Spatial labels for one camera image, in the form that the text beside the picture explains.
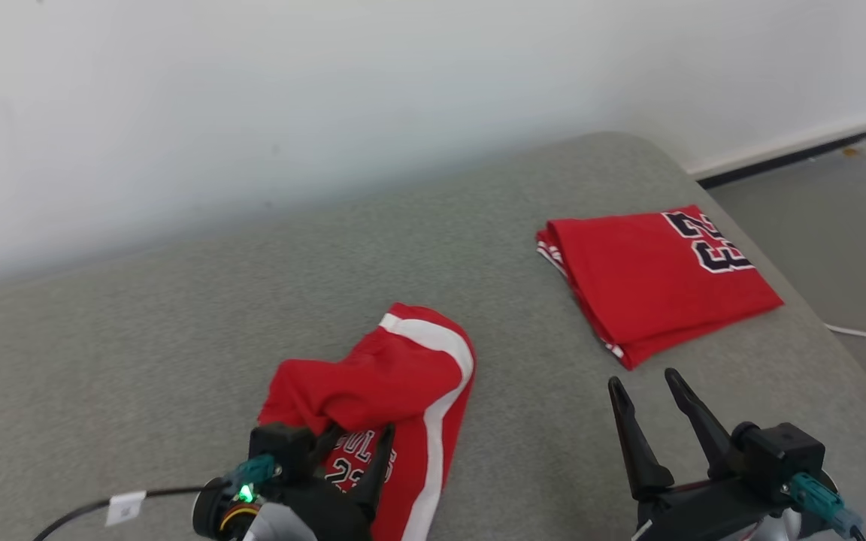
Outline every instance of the white label tag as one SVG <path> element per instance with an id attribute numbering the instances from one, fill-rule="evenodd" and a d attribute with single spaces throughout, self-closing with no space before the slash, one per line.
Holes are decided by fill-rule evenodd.
<path id="1" fill-rule="evenodd" d="M 116 526 L 123 521 L 131 521 L 138 517 L 138 510 L 145 500 L 145 490 L 118 494 L 109 499 L 109 514 L 106 515 L 106 527 Z"/>

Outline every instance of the gray floor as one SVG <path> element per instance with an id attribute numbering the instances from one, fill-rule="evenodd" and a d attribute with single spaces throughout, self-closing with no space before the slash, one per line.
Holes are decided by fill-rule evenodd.
<path id="1" fill-rule="evenodd" d="M 863 152 L 825 155 L 711 189 L 710 194 L 825 322 L 866 330 Z M 840 338 L 866 370 L 866 339 Z"/>

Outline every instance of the orange ring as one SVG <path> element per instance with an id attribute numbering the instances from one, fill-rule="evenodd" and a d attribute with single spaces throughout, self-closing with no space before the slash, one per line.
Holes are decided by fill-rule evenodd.
<path id="1" fill-rule="evenodd" d="M 226 514 L 228 515 L 229 513 L 232 513 L 233 511 L 238 511 L 240 509 L 255 509 L 258 511 L 259 506 L 254 506 L 254 504 L 251 503 L 237 503 L 236 506 L 232 506 L 228 510 L 226 510 Z"/>
<path id="2" fill-rule="evenodd" d="M 232 519 L 233 517 L 235 517 L 237 515 L 241 515 L 244 513 L 249 513 L 251 515 L 258 515 L 259 511 L 255 510 L 255 508 L 253 508 L 253 507 L 241 507 L 241 508 L 238 508 L 236 510 L 231 511 L 230 513 L 228 513 L 226 515 L 226 517 L 223 517 L 223 521 L 221 521 L 221 523 L 220 523 L 220 531 L 226 529 L 226 525 L 229 523 L 230 519 Z"/>

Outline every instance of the folded red jersey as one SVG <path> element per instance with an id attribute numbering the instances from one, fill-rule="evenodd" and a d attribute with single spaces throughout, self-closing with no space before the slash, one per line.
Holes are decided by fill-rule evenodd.
<path id="1" fill-rule="evenodd" d="M 371 527 L 376 541 L 423 541 L 450 472 L 474 377 L 463 329 L 429 308 L 395 304 L 339 363 L 291 359 L 276 370 L 259 422 L 351 432 L 323 466 L 350 490 L 390 422 L 396 432 Z"/>
<path id="2" fill-rule="evenodd" d="M 564 274 L 591 326 L 628 370 L 783 305 L 695 205 L 554 219 L 537 233 L 537 251 Z"/>

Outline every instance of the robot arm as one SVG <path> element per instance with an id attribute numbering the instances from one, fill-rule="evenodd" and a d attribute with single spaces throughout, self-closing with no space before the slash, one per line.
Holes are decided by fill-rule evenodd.
<path id="1" fill-rule="evenodd" d="M 254 428 L 250 460 L 210 482 L 226 488 L 196 501 L 193 530 L 216 541 L 371 541 L 395 429 L 383 431 L 348 493 L 316 475 L 342 433 L 333 427 L 316 438 L 278 422 Z"/>
<path id="2" fill-rule="evenodd" d="M 709 469 L 707 480 L 674 486 L 670 470 L 657 462 L 643 437 L 623 384 L 610 378 L 616 433 L 630 494 L 638 503 L 635 539 L 720 541 L 738 534 L 757 539 L 757 527 L 780 519 L 788 509 L 800 513 L 795 539 L 831 529 L 845 539 L 858 534 L 859 517 L 844 507 L 822 470 L 821 442 L 789 422 L 763 429 L 741 422 L 728 435 L 680 373 L 667 369 L 664 376 L 697 434 Z"/>

